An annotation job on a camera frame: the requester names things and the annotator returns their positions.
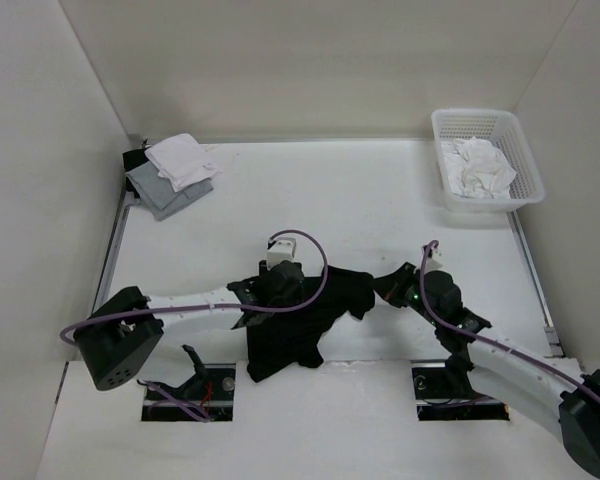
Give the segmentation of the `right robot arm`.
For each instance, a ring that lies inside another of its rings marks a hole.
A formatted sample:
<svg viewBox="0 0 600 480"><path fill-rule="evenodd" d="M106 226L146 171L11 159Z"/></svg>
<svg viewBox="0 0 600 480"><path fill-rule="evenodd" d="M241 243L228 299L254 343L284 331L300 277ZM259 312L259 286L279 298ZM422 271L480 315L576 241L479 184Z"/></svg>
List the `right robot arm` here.
<svg viewBox="0 0 600 480"><path fill-rule="evenodd" d="M450 356L444 384L453 394L483 394L513 407L551 433L586 473L600 479L600 369L561 368L498 335L468 309L443 271L405 263L374 279L375 292L396 308L410 308L434 327Z"/></svg>

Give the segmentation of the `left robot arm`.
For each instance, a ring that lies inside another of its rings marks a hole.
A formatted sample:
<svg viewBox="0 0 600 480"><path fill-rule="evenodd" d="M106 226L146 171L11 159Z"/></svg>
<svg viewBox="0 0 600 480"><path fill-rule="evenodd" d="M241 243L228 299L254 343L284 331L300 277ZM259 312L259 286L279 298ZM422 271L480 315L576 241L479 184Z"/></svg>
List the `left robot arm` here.
<svg viewBox="0 0 600 480"><path fill-rule="evenodd" d="M99 391L137 378L166 336L257 326L305 302L298 262L283 261L255 276L186 296L156 296L125 287L72 328L72 339Z"/></svg>

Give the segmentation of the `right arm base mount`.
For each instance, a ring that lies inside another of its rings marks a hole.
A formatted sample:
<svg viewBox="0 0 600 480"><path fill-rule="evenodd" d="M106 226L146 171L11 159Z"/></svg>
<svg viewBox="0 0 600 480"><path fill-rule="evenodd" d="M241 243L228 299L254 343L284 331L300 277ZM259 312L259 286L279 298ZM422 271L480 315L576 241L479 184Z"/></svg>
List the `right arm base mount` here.
<svg viewBox="0 0 600 480"><path fill-rule="evenodd" d="M415 363L411 374L420 421L510 420L505 404L456 380L443 363Z"/></svg>

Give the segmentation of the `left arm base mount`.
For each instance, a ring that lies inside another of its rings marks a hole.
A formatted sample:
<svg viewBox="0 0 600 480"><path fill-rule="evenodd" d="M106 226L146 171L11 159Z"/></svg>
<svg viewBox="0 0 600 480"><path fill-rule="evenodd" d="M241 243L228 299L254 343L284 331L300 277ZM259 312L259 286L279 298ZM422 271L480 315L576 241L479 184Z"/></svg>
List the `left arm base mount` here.
<svg viewBox="0 0 600 480"><path fill-rule="evenodd" d="M235 397L235 364L205 363L190 345L183 345L187 357L185 378L149 382L137 380L144 389L143 422L230 422Z"/></svg>

